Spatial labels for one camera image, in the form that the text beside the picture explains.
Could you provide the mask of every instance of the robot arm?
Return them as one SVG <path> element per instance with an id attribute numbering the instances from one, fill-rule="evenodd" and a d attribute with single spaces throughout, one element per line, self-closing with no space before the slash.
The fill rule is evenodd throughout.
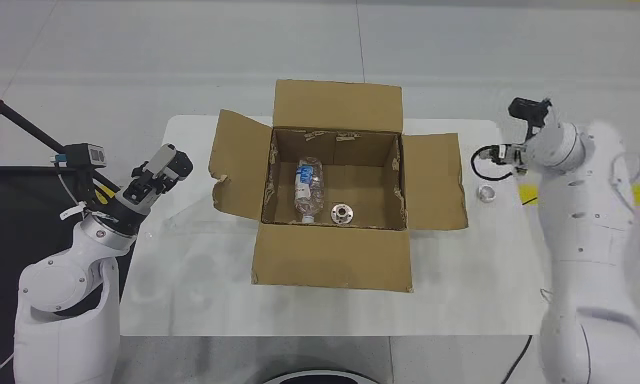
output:
<path id="1" fill-rule="evenodd" d="M 28 266 L 20 276 L 14 375 L 17 383 L 110 383 L 120 343 L 119 283 L 115 257 L 136 239 L 161 194 L 184 180 L 193 165 L 173 145 L 134 169 L 102 213 L 73 230 L 71 248 Z M 68 309 L 103 284 L 96 309 L 65 318 Z"/>
<path id="2" fill-rule="evenodd" d="M 558 121 L 548 100 L 516 98 L 509 112 L 528 122 L 526 141 L 477 156 L 543 175 L 538 213 L 553 283 L 540 331 L 545 376 L 553 384 L 635 383 L 639 320 L 623 272 L 635 213 L 622 141 L 602 122 Z"/>

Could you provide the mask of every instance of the open cardboard box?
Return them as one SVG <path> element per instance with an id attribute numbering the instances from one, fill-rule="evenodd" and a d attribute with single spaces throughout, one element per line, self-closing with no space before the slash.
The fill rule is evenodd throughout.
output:
<path id="1" fill-rule="evenodd" d="M 214 207 L 260 221 L 254 284 L 411 292 L 408 229 L 467 227 L 458 135 L 402 135 L 402 89 L 278 80 L 273 128 L 220 111 Z M 315 223 L 294 207 L 298 160 L 322 162 Z M 331 208 L 353 208 L 349 225 Z"/>

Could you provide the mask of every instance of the plastic bottle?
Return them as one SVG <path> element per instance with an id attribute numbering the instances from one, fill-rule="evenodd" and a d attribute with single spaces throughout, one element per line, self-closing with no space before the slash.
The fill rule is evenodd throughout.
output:
<path id="1" fill-rule="evenodd" d="M 295 206 L 303 223 L 313 223 L 324 206 L 322 163 L 316 158 L 302 158 L 296 170 Z"/>

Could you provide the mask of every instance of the metal washer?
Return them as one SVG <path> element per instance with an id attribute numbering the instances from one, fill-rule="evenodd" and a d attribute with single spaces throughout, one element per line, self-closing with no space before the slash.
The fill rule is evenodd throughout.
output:
<path id="1" fill-rule="evenodd" d="M 339 203 L 331 209 L 331 220 L 336 224 L 349 224 L 353 219 L 353 209 L 345 203 Z"/>

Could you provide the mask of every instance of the white tabletop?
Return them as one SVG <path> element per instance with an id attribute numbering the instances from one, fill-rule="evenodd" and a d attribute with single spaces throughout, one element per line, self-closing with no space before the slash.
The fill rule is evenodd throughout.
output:
<path id="1" fill-rule="evenodd" d="M 269 123 L 270 118 L 255 118 Z M 405 119 L 407 134 L 458 132 L 469 228 L 412 231 L 414 293 L 251 284 L 257 223 L 212 206 L 207 171 L 217 116 L 176 116 L 164 136 L 193 173 L 143 223 L 120 308 L 122 335 L 534 334 L 546 304 L 541 256 L 514 179 L 492 184 L 469 167 L 478 147 L 501 143 L 495 123 Z M 480 163 L 486 174 L 504 168 Z"/>

